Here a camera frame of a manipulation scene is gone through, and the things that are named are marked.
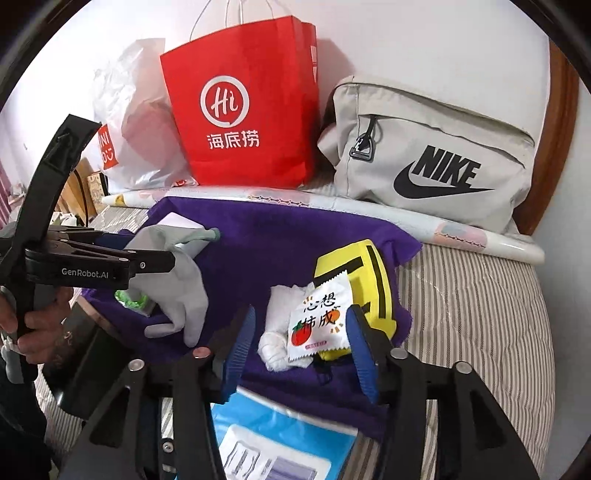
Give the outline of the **left hand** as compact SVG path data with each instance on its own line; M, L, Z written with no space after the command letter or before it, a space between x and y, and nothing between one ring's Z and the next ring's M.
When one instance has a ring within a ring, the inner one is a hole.
M62 337L62 321L69 315L70 301L73 297L71 287L59 287L55 300L41 310L28 312L25 324L31 332L18 341L18 349L29 364L47 362Z

